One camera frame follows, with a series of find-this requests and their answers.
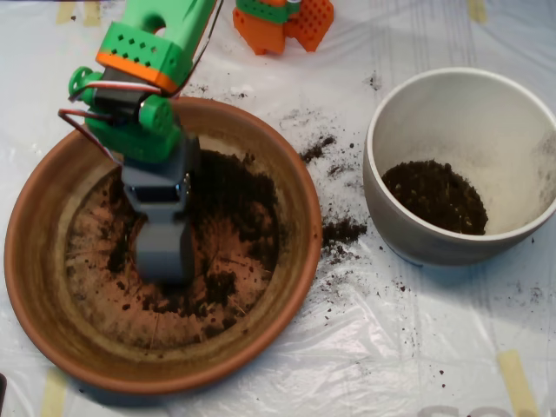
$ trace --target yellow tape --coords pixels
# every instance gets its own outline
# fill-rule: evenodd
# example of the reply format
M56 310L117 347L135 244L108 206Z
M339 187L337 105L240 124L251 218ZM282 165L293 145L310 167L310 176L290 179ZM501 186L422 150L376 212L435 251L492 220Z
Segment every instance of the yellow tape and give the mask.
M68 381L57 367L46 374L41 417L62 417Z
M76 2L60 2L58 14L56 15L56 24L63 24L70 21L73 16L73 10L76 8Z
M101 25L101 4L100 2L85 2L85 20L83 26L100 26Z
M467 13L474 22L480 24L486 23L488 18L485 0L467 0Z
M529 389L518 351L508 350L498 354L498 363L516 417L539 417L539 409Z

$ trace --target green 3d-printed part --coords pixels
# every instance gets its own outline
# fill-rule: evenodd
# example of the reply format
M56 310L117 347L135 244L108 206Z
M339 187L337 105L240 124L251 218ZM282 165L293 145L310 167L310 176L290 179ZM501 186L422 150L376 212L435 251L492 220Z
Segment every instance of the green 3d-printed part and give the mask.
M112 23L100 52L162 72L180 85L191 70L215 0L129 1ZM155 33L164 28L164 34Z
M111 24L100 52L158 70L176 85L179 85L191 70L191 57L178 45L123 23Z
M92 81L98 81L102 78L103 74L100 72L93 72L92 69L87 67L79 67L74 71L71 75L69 80L68 91L70 92L69 95L71 96L74 94L78 89L84 87L88 83ZM94 89L86 89L83 94L81 95L81 99L84 103L87 103L89 106L93 103L95 91Z
M163 135L157 135L135 123L112 127L105 121L89 117L85 118L85 122L103 146L146 163L166 161L182 138L182 132L176 124L172 124Z
M301 8L301 3L288 2L285 6L277 7L259 0L236 0L235 5L244 13L277 24L284 24L290 15L299 12Z
M157 135L170 132L174 124L174 113L169 101L160 96L149 96L142 103L139 123Z

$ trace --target white ceramic pot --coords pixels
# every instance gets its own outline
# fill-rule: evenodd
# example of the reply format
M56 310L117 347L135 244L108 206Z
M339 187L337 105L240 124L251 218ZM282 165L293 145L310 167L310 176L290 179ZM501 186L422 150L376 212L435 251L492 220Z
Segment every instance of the white ceramic pot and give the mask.
M484 235L422 221L381 177L401 162L450 163L483 201ZM556 209L556 120L530 91L479 69L438 69L395 88L374 114L363 164L374 225L401 257L465 265L510 248Z

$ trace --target gray 3d-printed part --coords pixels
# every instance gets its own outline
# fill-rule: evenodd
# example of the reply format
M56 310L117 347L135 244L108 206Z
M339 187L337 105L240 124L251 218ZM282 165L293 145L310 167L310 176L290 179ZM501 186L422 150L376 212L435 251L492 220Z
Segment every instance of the gray 3d-printed part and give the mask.
M123 190L131 206L148 217L135 253L137 273L148 283L185 284L195 275L187 209L190 174L198 169L201 150L196 136L183 136L165 163L125 160L122 167Z

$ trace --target robotic arm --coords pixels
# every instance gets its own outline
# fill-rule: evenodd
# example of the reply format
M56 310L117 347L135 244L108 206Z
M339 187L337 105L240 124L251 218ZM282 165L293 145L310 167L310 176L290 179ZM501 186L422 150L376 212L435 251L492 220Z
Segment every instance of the robotic arm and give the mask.
M187 210L199 141L182 129L169 99L189 79L215 1L129 0L96 56L104 72L81 67L69 81L70 100L89 111L59 113L66 121L67 114L85 116L88 129L71 124L107 155L122 155L126 196L148 217L136 240L137 272L146 282L186 283L195 274Z

